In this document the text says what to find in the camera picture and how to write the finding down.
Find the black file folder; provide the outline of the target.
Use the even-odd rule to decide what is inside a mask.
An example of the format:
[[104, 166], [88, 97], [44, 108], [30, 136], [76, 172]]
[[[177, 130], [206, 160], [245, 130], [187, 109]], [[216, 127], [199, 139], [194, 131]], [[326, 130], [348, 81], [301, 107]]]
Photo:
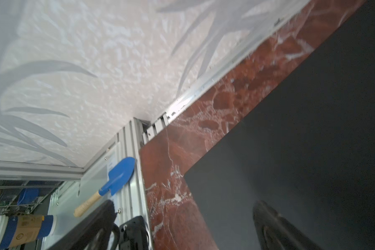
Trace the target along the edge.
[[220, 250], [259, 250], [264, 201], [323, 250], [375, 250], [375, 1], [184, 176]]

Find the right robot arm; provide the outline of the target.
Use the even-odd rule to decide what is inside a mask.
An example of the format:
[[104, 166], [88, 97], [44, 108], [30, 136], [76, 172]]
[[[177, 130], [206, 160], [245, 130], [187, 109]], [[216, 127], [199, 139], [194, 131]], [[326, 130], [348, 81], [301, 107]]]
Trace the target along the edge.
[[[147, 250], [149, 233], [142, 216], [115, 224], [114, 204], [108, 200], [50, 248], [52, 250]], [[320, 247], [267, 203], [257, 202], [253, 221], [262, 250], [318, 250]]]

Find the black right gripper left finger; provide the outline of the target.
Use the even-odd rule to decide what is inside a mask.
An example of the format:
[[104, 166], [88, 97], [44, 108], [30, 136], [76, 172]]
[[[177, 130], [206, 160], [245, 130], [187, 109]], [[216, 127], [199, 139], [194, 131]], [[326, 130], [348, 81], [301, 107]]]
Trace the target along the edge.
[[106, 250], [116, 219], [114, 203], [105, 201], [50, 247], [51, 250]]

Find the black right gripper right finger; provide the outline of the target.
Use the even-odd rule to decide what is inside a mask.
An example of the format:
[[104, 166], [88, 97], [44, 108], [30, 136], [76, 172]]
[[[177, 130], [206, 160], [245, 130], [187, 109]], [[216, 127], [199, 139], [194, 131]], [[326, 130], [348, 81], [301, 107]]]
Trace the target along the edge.
[[264, 201], [255, 203], [253, 221], [262, 250], [321, 249]]

